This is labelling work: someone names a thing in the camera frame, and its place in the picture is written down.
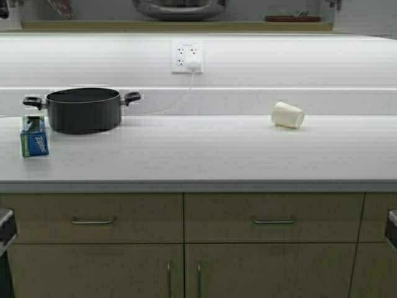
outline stainless steel bowl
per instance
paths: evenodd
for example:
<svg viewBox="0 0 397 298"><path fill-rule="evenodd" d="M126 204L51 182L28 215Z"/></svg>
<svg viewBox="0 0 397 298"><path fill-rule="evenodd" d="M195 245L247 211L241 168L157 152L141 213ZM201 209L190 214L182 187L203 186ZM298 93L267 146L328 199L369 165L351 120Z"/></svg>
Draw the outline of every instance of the stainless steel bowl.
<svg viewBox="0 0 397 298"><path fill-rule="evenodd" d="M159 20L204 20L225 11L229 0L132 0L136 9Z"/></svg>

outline white cable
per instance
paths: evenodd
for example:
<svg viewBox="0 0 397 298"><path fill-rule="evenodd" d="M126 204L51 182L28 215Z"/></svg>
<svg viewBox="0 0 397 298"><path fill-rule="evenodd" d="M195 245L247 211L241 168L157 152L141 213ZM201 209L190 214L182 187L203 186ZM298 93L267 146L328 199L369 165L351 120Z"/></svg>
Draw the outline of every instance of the white cable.
<svg viewBox="0 0 397 298"><path fill-rule="evenodd" d="M193 83L194 83L194 70L192 70L192 76L190 79L190 87L185 90L185 92L182 94L182 97L180 97L176 102L165 108L164 110L161 111L156 111L156 112L150 112L150 113L144 113L144 114L134 114L135 116L147 116L147 115L163 115L163 113L168 112L169 110L173 110L176 106L178 106L180 103L182 103L188 95L191 90L193 89Z"/></svg>

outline blue box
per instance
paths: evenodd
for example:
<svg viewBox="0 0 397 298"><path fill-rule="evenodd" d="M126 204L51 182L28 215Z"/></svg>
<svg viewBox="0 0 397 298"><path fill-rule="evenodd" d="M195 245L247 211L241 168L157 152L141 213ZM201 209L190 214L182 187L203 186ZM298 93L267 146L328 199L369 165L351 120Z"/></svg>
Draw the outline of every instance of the blue box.
<svg viewBox="0 0 397 298"><path fill-rule="evenodd" d="M24 126L20 133L22 156L48 155L44 116L25 116L22 118L22 124Z"/></svg>

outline wall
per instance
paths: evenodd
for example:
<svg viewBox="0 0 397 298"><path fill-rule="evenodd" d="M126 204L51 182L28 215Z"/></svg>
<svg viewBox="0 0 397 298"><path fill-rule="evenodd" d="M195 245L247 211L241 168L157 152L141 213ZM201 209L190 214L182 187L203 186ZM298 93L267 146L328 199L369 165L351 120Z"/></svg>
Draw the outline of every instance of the wall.
<svg viewBox="0 0 397 298"><path fill-rule="evenodd" d="M171 74L171 41L203 40L205 72ZM139 90L126 114L397 114L397 41L353 35L1 34L0 115L79 85Z"/></svg>
<svg viewBox="0 0 397 298"><path fill-rule="evenodd" d="M334 30L397 38L397 1L343 0Z"/></svg>

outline wall outlet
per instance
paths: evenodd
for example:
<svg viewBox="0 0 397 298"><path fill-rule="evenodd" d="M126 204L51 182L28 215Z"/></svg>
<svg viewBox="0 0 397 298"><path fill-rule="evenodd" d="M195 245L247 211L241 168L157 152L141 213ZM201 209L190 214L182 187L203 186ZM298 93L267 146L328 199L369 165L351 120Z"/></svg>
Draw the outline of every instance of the wall outlet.
<svg viewBox="0 0 397 298"><path fill-rule="evenodd" d="M174 40L172 41L171 71L173 73L192 73L192 70L187 67L186 61L194 59L198 63L195 73L203 73L203 57L203 42Z"/></svg>

